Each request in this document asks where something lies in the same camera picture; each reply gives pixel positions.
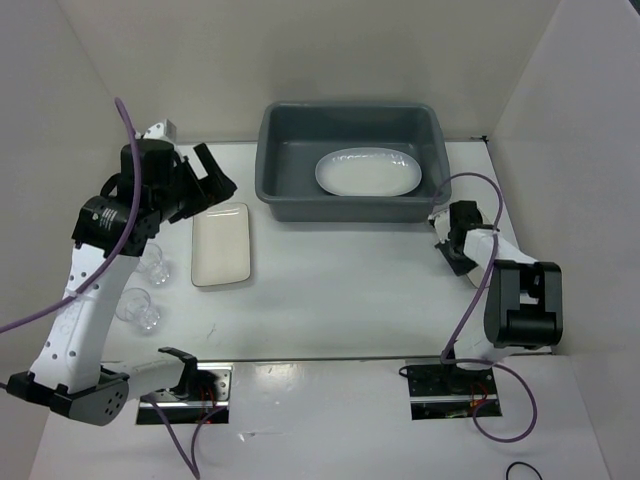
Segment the large oval white plate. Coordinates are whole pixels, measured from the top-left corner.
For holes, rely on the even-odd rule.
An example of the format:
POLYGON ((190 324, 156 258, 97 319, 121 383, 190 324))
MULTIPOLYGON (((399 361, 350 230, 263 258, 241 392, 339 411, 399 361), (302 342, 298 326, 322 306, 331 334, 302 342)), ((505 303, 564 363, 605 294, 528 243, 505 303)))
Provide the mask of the large oval white plate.
POLYGON ((322 157, 315 167, 317 184, 345 197, 396 197, 415 190, 422 169, 409 154, 381 147, 355 147, 322 157))

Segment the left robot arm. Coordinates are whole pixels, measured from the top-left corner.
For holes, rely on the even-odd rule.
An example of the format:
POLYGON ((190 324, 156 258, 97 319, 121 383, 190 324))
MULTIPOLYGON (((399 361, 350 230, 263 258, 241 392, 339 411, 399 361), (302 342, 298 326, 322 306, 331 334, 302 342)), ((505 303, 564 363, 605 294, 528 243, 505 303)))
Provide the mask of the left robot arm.
POLYGON ((102 364, 118 303, 147 242, 164 222, 191 218, 230 199, 236 184, 209 148, 194 148, 206 172, 195 174, 187 157, 164 140, 141 139, 120 153, 121 167, 81 208, 66 303, 32 366, 10 376, 8 394, 81 423, 104 426, 124 404, 166 390, 184 400, 206 388, 195 356, 162 347, 137 362, 102 364))

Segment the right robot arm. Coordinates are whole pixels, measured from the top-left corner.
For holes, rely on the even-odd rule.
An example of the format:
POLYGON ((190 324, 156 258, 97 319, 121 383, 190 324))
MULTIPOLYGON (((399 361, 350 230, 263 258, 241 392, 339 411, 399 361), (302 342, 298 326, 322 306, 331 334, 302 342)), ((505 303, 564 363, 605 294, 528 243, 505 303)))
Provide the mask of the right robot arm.
POLYGON ((453 273, 475 288, 469 307, 441 353, 438 381, 463 391, 473 370, 556 346, 563 335, 562 271, 510 243, 474 201, 432 215, 436 249, 453 273))

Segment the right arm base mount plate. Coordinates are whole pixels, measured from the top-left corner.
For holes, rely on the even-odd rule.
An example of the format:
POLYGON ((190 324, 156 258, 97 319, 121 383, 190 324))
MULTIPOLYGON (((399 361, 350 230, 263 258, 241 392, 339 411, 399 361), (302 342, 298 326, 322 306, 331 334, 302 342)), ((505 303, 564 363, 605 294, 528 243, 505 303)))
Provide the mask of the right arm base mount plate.
POLYGON ((407 382, 411 418, 417 420, 467 419, 502 415, 493 371, 463 370, 429 359, 406 364, 398 374, 407 382))

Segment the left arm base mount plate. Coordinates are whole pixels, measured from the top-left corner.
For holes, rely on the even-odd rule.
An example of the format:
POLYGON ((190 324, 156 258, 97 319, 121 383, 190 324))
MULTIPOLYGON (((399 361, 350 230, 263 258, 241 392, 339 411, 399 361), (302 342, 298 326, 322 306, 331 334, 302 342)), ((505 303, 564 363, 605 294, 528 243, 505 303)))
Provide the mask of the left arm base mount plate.
POLYGON ((197 386, 186 396, 176 396, 172 390, 164 389, 150 397, 172 425, 196 425, 209 413, 212 416, 207 424, 227 424, 233 364, 201 362, 198 369, 209 378, 206 386, 197 386))

